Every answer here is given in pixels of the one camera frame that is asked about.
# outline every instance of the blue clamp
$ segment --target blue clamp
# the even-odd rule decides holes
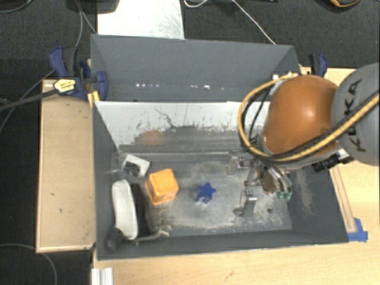
[[[75,48],[64,49],[62,47],[56,47],[49,53],[50,66],[57,72],[59,79],[70,78],[75,81],[75,90],[67,93],[58,92],[58,94],[70,95],[86,101],[89,93],[86,89],[86,85],[91,84],[91,90],[97,90],[100,100],[105,100],[108,92],[106,73],[104,71],[99,71],[96,73],[95,77],[87,79],[76,77],[74,73],[75,52]],[[84,69],[86,77],[91,75],[88,66],[85,67],[83,64],[81,64],[81,66]]]
[[[210,183],[207,182],[204,185],[198,186],[195,191],[196,202],[203,202],[204,204],[208,204],[209,201],[213,199],[213,193],[216,192],[216,189],[211,187]]]
[[[322,54],[319,54],[318,56],[310,54],[309,58],[311,63],[311,74],[324,77],[328,69],[326,57]]]
[[[363,230],[362,222],[358,218],[354,218],[356,225],[356,232],[348,233],[350,242],[367,242],[368,240],[368,231]]]

